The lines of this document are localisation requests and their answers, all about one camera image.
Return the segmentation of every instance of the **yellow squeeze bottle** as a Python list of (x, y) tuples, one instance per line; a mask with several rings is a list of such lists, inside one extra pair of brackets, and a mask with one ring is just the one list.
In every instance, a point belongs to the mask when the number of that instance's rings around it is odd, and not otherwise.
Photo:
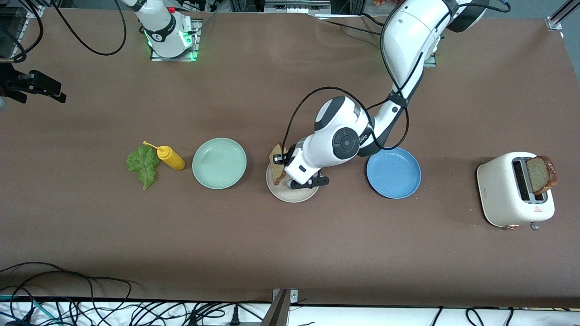
[(169, 146), (153, 146), (150, 143), (143, 142), (145, 145), (149, 145), (157, 150), (157, 157), (167, 165), (171, 166), (174, 170), (181, 171), (185, 167), (185, 161), (179, 156), (178, 153), (174, 152)]

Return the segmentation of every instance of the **bread slice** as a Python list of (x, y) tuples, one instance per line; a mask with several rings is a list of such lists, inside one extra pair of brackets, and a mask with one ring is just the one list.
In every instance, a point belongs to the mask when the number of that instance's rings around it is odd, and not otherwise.
[(532, 184), (532, 191), (540, 195), (552, 189), (558, 182), (554, 163), (548, 157), (540, 155), (525, 162)]
[(272, 180), (274, 180), (274, 185), (278, 186), (280, 181), (286, 176), (286, 172), (284, 171), (284, 164), (274, 164), (274, 155), (282, 154), (282, 143), (277, 143), (276, 146), (272, 149), (270, 153), (270, 166), (272, 167)]

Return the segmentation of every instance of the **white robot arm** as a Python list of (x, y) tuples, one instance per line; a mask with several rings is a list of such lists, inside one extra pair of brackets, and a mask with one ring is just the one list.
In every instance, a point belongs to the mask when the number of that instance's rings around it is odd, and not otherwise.
[(184, 34), (191, 31), (191, 18), (172, 10), (163, 0), (121, 0), (139, 18), (145, 29), (149, 45), (160, 56), (173, 58), (191, 47), (191, 38)]
[[(393, 79), (389, 98), (375, 117), (346, 96), (327, 101), (316, 116), (314, 133), (290, 148), (286, 173), (300, 185), (313, 186), (311, 177), (321, 168), (380, 151), (443, 30), (463, 31), (484, 14), (483, 7), (466, 3), (488, 5), (489, 0), (406, 0), (398, 5), (381, 35), (383, 60)], [(296, 183), (292, 188), (301, 187)]]

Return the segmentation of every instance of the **brown tabletop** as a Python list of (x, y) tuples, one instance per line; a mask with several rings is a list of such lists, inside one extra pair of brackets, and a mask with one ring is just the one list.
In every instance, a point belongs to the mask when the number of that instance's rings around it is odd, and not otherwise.
[[(115, 11), (65, 15), (97, 50), (118, 46)], [(378, 37), (300, 14), (217, 14), (197, 62), (161, 63), (149, 61), (135, 15), (125, 17), (125, 47), (101, 57), (47, 10), (44, 39), (15, 65), (57, 79), (68, 99), (29, 96), (0, 113), (0, 267), (41, 260), (127, 278), (141, 284), (135, 298), (264, 300), (291, 287), (305, 303), (578, 305), (580, 92), (560, 33), (542, 20), (484, 19), (446, 32), (409, 107), (403, 147), (423, 174), (415, 194), (381, 197), (366, 159), (355, 158), (325, 168), (331, 184), (313, 198), (287, 204), (266, 186), (272, 146), (315, 88), (343, 87), (366, 105), (385, 97), (392, 82)], [(316, 112), (337, 95), (308, 100), (289, 142), (312, 133)], [(204, 188), (190, 169), (214, 137), (236, 140), (248, 156), (244, 177), (225, 190)], [(171, 146), (188, 168), (160, 165), (144, 191), (125, 166), (144, 140)], [(481, 211), (476, 168), (510, 151), (557, 166), (556, 214), (537, 232), (501, 230)], [(67, 278), (37, 284), (39, 294), (88, 295)]]

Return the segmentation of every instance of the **plate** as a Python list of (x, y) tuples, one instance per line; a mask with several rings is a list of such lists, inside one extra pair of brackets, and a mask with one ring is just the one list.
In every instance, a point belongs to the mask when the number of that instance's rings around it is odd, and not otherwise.
[(270, 189), (272, 194), (281, 201), (302, 202), (312, 197), (316, 191), (318, 191), (318, 188), (320, 188), (314, 187), (312, 189), (290, 189), (288, 188), (288, 181), (290, 180), (290, 176), (286, 174), (286, 176), (280, 181), (280, 184), (275, 186), (274, 180), (272, 178), (272, 167), (270, 164), (268, 164), (268, 168), (266, 169), (266, 184), (268, 185), (268, 189)]
[(402, 148), (381, 150), (368, 159), (367, 178), (377, 193), (402, 199), (419, 188), (421, 168), (417, 159)]
[(246, 171), (246, 152), (235, 140), (214, 138), (201, 145), (191, 163), (195, 178), (210, 189), (225, 189)]

